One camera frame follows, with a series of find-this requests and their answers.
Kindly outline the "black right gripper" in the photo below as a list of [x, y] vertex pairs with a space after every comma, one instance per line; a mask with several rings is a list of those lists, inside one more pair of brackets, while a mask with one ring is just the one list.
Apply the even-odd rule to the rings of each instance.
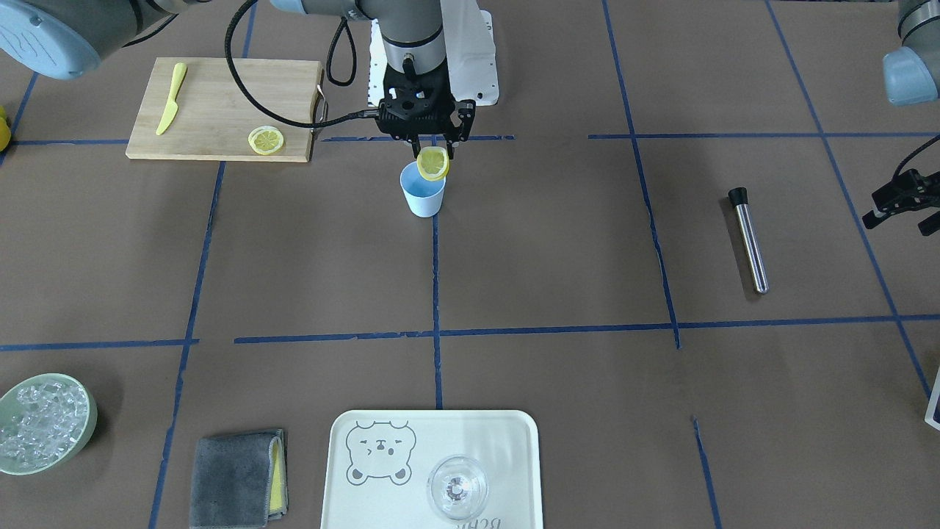
[[[449, 73], [430, 71], [409, 77], [402, 71], [386, 71], [383, 97], [378, 107], [378, 128], [397, 140], [407, 140], [413, 156], [419, 156], [421, 134], [440, 134], [449, 159], [455, 147], [466, 142], [476, 117], [474, 101], [456, 101]], [[451, 120], [456, 112], [458, 123]]]

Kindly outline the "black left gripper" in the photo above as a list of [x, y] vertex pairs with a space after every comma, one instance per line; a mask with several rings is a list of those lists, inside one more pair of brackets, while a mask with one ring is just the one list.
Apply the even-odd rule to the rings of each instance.
[[[867, 230], [873, 230], [892, 215], [938, 207], [939, 172], [923, 176], [918, 170], [906, 170], [893, 176], [872, 194], [874, 207], [862, 217]], [[927, 217], [919, 222], [919, 232], [929, 237], [940, 230], [940, 217]]]

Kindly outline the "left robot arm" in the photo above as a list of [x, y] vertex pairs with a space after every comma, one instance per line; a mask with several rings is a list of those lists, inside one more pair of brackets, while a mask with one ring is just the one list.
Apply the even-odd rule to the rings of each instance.
[[[883, 58], [886, 96], [896, 107], [938, 101], [939, 97], [939, 3], [900, 1], [897, 4], [897, 36], [902, 45]], [[910, 163], [938, 145], [934, 135], [897, 164], [889, 183], [872, 194], [873, 208], [863, 215], [867, 230], [902, 213], [938, 209], [939, 174], [925, 174]]]

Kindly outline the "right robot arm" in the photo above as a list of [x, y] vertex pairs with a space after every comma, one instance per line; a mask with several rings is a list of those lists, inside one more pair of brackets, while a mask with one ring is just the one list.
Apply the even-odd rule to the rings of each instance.
[[[439, 1], [276, 1], [276, 9], [303, 15], [338, 16], [339, 32], [351, 21], [376, 21], [386, 52], [383, 97], [363, 109], [321, 123], [301, 123], [269, 110], [239, 77], [231, 41], [251, 9], [242, 2], [226, 27], [223, 51], [229, 73], [246, 100], [265, 116], [296, 128], [322, 129], [370, 118], [414, 154], [423, 134], [442, 135], [446, 154], [466, 141], [476, 117], [473, 100], [456, 99], [444, 42]], [[94, 71], [115, 51], [143, 43], [190, 7], [188, 1], [4, 1], [2, 50], [35, 73], [72, 80]]]

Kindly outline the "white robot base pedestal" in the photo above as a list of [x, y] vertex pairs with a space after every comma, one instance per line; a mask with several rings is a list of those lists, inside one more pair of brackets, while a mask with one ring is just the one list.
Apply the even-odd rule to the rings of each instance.
[[379, 104], [385, 95], [388, 66], [402, 73], [404, 60], [413, 60], [419, 74], [446, 67], [457, 101], [472, 99], [494, 105], [499, 86], [496, 44], [491, 15], [476, 1], [383, 1], [374, 4], [370, 43], [367, 103]]

